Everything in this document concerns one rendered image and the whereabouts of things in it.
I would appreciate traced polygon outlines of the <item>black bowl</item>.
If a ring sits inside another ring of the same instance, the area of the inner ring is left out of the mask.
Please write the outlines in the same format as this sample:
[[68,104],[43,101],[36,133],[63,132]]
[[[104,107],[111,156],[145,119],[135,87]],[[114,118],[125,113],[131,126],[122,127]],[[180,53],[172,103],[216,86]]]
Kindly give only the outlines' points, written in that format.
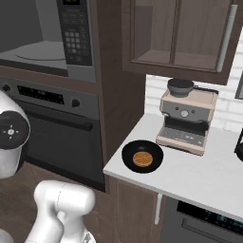
[[[133,162],[134,154],[139,151],[148,152],[152,155],[153,162],[149,166],[139,167]],[[161,166],[163,161],[163,151],[157,144],[149,140],[133,140],[122,148],[121,158],[124,165],[131,171],[147,174],[154,172]]]

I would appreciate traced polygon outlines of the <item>round brown waffle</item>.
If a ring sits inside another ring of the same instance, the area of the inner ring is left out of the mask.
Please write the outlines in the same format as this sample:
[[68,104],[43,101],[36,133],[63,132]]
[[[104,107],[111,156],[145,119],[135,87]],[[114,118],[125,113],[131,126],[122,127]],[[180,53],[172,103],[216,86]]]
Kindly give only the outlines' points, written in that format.
[[147,167],[153,162],[153,157],[148,152],[139,151],[134,154],[133,162],[139,167]]

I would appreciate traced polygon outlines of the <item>black oven door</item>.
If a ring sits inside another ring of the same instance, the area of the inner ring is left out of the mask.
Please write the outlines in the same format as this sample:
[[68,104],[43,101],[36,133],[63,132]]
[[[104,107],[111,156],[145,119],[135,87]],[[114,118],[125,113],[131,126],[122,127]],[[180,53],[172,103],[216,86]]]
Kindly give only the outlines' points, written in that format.
[[[53,109],[20,101],[17,103],[24,111]],[[99,121],[90,119],[93,129],[84,131],[32,116],[28,116],[28,120],[28,162],[93,189],[105,191]]]

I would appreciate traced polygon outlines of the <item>brown base cabinet door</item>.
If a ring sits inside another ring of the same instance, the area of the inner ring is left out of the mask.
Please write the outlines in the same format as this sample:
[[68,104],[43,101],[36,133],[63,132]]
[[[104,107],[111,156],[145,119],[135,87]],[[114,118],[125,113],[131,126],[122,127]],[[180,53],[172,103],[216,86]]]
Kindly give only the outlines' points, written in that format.
[[159,243],[166,196],[159,203],[159,223],[155,223],[158,193],[110,177],[114,243]]

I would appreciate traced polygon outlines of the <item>grey built-in microwave oven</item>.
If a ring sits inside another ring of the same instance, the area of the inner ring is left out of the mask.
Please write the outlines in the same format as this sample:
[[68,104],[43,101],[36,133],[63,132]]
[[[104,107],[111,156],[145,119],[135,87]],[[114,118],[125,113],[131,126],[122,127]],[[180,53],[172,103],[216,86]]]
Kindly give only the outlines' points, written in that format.
[[94,83],[89,0],[0,0],[0,65]]

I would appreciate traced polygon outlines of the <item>brown glass cabinet door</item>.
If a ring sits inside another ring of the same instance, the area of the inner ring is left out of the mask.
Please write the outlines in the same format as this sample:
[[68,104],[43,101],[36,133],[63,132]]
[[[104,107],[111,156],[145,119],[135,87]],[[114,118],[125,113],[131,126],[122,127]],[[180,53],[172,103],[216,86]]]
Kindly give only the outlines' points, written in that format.
[[177,0],[135,0],[133,61],[168,65]]
[[175,64],[215,70],[231,0],[181,0]]

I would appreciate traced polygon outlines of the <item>brown tall appliance cabinet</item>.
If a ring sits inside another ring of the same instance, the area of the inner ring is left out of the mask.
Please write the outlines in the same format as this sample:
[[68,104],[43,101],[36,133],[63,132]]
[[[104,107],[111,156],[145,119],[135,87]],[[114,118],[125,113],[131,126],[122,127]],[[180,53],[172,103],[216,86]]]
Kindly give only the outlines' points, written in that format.
[[[89,0],[89,3],[94,83],[3,65],[0,65],[0,77],[96,95],[104,167],[144,113],[145,77],[122,68],[122,0]],[[43,179],[77,182],[31,164],[27,158],[14,178],[0,182],[0,228],[9,232],[15,243],[24,243],[28,236],[36,215],[32,193]],[[104,192],[92,188],[96,206],[84,220],[98,243],[113,243],[107,175],[104,182]]]

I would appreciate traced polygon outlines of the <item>black built-in oven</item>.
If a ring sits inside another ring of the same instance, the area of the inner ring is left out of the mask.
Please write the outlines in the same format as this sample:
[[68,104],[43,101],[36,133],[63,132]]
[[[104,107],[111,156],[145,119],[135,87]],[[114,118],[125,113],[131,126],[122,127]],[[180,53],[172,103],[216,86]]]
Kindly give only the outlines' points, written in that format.
[[28,116],[28,162],[105,190],[96,95],[5,77],[0,77],[0,90]]

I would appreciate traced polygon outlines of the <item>beige espresso coffee machine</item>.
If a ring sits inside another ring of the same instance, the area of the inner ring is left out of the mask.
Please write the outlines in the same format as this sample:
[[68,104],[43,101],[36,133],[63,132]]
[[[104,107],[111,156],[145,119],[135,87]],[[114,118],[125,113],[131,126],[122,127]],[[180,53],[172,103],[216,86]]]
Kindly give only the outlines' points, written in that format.
[[193,81],[170,79],[160,99],[164,116],[156,143],[202,156],[215,113],[218,91]]

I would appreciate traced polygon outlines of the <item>grey dishwasher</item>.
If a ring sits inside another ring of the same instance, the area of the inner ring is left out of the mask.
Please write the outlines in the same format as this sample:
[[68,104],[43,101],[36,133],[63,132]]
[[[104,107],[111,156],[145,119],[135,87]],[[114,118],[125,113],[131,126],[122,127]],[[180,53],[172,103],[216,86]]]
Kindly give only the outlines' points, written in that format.
[[167,197],[160,243],[243,243],[243,222]]

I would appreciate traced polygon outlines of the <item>black countertop appliance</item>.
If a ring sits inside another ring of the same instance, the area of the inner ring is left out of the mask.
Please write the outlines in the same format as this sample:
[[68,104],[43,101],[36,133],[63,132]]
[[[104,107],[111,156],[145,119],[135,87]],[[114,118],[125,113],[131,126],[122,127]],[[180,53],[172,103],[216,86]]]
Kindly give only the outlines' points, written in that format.
[[241,130],[240,135],[238,137],[237,144],[234,148],[234,153],[243,162],[243,129]]

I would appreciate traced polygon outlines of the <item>brown glass-front wall cabinet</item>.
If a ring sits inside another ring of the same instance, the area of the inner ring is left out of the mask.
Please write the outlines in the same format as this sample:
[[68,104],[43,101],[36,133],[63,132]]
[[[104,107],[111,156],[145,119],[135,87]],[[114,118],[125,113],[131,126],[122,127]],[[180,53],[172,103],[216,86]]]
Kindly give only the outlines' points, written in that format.
[[[238,5],[238,8],[234,19],[232,34],[222,71],[216,72],[216,67],[215,70],[208,70],[190,68],[175,64],[181,0],[176,1],[175,20],[169,64],[159,65],[133,61],[135,0],[121,0],[122,67],[127,71],[138,72],[142,74],[150,74],[177,79],[188,79],[209,84],[225,85],[228,82],[230,76],[240,32],[243,28],[243,0],[231,0],[231,5],[233,4]],[[216,65],[218,62],[220,50],[218,52]]]

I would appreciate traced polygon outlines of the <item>grey framed wall fixture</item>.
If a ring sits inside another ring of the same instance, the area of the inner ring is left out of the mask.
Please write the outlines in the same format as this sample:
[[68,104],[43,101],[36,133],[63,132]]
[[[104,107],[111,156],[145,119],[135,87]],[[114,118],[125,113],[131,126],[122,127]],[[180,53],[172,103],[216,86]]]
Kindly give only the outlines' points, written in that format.
[[241,73],[241,77],[234,98],[237,100],[243,100],[243,71]]

